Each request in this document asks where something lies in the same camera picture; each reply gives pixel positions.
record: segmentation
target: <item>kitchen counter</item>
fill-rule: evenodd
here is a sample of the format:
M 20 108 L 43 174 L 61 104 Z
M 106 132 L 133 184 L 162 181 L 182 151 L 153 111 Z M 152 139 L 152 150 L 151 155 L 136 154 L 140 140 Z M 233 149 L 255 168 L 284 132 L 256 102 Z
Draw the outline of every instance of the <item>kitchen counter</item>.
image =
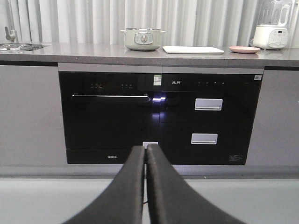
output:
M 0 51 L 0 61 L 93 63 L 147 66 L 263 68 L 264 66 L 299 67 L 299 49 L 261 50 L 239 54 L 218 47 L 223 54 L 167 54 L 162 48 L 139 52 L 124 45 L 86 43 L 50 43 L 34 51 Z

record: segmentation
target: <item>sink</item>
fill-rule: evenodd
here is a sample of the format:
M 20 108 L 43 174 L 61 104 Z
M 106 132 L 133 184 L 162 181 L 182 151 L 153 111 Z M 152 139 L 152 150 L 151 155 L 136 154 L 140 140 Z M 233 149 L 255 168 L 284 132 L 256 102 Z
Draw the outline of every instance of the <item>sink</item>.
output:
M 44 48 L 42 44 L 32 44 L 32 43 L 0 43 L 0 51 L 33 51 Z

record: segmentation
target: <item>blue light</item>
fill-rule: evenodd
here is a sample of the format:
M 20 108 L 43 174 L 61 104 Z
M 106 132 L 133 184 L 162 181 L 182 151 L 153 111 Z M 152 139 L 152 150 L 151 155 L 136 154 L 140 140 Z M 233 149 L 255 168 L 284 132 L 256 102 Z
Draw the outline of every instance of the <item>blue light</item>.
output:
M 153 101 L 160 102 L 166 100 L 166 97 L 153 98 Z

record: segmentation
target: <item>door handle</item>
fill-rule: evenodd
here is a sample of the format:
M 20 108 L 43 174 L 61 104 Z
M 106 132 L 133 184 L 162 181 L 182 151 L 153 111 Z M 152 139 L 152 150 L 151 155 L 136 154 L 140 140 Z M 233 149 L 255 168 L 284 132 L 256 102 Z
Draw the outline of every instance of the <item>door handle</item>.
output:
M 121 95 L 77 95 L 71 97 L 75 102 L 126 102 L 126 103 L 147 103 L 149 96 L 121 96 Z

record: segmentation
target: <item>cabinet door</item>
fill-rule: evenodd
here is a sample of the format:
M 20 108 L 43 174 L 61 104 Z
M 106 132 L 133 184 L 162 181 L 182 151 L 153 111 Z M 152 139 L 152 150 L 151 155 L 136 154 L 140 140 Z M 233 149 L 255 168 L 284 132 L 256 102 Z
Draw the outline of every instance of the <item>cabinet door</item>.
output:
M 246 165 L 299 165 L 299 71 L 264 72 Z
M 58 68 L 0 66 L 0 164 L 66 164 Z

